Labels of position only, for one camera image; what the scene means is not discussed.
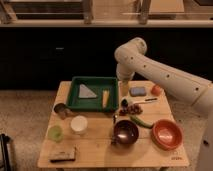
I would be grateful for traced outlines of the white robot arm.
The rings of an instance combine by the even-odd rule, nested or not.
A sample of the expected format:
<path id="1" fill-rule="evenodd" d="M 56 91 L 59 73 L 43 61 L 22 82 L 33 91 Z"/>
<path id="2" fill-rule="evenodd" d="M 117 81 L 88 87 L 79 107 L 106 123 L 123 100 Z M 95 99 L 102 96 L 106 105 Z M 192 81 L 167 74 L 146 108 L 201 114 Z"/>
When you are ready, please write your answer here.
<path id="1" fill-rule="evenodd" d="M 136 37 L 119 46 L 114 56 L 116 75 L 130 81 L 135 73 L 157 84 L 207 117 L 195 171 L 213 171 L 213 82 L 145 56 L 146 42 Z"/>

